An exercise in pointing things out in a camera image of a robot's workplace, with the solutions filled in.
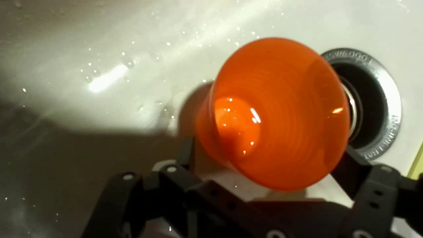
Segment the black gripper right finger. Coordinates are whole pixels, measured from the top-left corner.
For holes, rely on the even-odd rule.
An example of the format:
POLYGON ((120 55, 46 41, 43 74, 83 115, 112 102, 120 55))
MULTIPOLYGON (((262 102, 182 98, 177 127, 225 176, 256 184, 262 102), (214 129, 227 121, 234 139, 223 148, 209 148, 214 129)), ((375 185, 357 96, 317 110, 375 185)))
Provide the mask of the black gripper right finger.
POLYGON ((353 200, 341 225, 342 238, 394 238, 391 225, 403 219, 423 234, 423 178, 402 176, 386 164, 370 164, 347 147, 332 178, 353 200))

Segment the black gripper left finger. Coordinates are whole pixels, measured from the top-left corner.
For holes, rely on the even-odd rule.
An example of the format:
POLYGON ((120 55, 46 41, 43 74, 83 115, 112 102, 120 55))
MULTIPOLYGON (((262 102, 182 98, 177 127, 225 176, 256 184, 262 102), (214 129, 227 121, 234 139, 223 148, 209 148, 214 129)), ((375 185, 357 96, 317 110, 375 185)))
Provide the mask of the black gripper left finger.
POLYGON ((139 238, 148 221, 164 219, 184 238, 207 233, 205 217, 190 192, 202 182, 191 172, 194 139, 174 160, 160 162, 148 175, 111 178, 82 233, 82 238, 139 238))

